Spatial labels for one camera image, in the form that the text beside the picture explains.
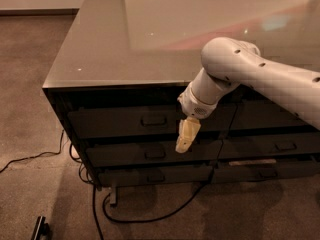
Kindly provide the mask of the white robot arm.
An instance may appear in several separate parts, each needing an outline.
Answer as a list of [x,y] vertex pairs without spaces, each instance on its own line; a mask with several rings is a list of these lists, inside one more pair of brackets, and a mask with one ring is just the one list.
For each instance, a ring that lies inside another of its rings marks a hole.
[[202,68],[179,95],[182,112],[176,142],[186,152],[220,99],[245,85],[320,129],[320,73],[270,61],[252,43],[227,37],[209,41],[201,51]]

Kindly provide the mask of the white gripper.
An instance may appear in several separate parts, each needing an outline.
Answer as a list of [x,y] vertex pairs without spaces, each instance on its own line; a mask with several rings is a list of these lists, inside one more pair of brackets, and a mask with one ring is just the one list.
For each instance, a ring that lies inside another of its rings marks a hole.
[[192,145],[201,128],[198,119],[208,118],[216,109],[217,103],[207,104],[197,98],[192,91],[192,84],[187,86],[177,100],[181,104],[182,112],[188,117],[179,123],[179,136],[175,150],[178,153],[185,153]]

